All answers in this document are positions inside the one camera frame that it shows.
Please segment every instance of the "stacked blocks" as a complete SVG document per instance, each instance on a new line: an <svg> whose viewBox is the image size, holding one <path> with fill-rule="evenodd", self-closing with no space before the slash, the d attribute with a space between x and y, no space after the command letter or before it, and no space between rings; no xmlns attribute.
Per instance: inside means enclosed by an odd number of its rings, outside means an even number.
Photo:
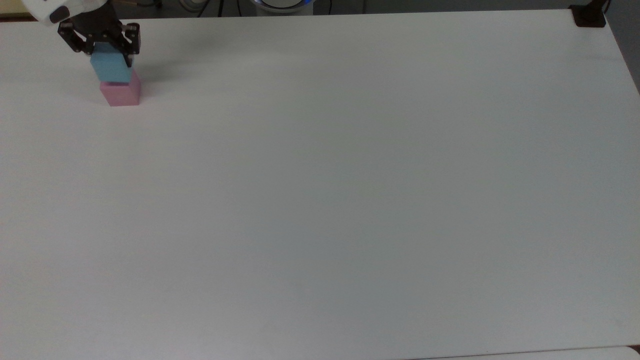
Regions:
<svg viewBox="0 0 640 360"><path fill-rule="evenodd" d="M95 43L91 65L100 80L100 91L110 106L140 103L140 78L111 44Z"/></svg>

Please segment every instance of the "pink block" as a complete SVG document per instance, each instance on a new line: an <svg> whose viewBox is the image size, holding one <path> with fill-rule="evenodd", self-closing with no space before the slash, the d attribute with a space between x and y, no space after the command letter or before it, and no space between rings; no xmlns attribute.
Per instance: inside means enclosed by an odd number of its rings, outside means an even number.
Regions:
<svg viewBox="0 0 640 360"><path fill-rule="evenodd" d="M107 99L109 106L132 106L140 103L140 78L136 71L131 72L128 83L100 83L100 91Z"/></svg>

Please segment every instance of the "robotic arm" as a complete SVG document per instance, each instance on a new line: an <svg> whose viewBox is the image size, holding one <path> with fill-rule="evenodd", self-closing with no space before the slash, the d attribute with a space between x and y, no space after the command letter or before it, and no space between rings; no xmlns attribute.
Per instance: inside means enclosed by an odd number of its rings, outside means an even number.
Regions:
<svg viewBox="0 0 640 360"><path fill-rule="evenodd" d="M140 25L135 22L122 24L111 0L22 2L45 25L58 23L58 34L77 53L82 51L91 55L96 42L106 42L122 53L128 67L131 67L133 56L140 53Z"/></svg>

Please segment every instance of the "table surface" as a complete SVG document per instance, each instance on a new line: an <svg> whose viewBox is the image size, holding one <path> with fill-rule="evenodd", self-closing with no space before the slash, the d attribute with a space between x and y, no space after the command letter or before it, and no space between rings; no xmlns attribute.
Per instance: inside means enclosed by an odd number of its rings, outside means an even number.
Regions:
<svg viewBox="0 0 640 360"><path fill-rule="evenodd" d="M568 10L0 24L3 359L640 343L640 97Z"/></svg>

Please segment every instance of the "blue block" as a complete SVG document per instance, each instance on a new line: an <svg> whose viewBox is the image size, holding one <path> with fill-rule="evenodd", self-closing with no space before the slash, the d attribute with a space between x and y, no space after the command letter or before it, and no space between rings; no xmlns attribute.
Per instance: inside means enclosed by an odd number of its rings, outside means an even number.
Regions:
<svg viewBox="0 0 640 360"><path fill-rule="evenodd" d="M107 42L95 43L91 55L91 66L100 81L109 83L131 81L131 68L127 66L122 53Z"/></svg>

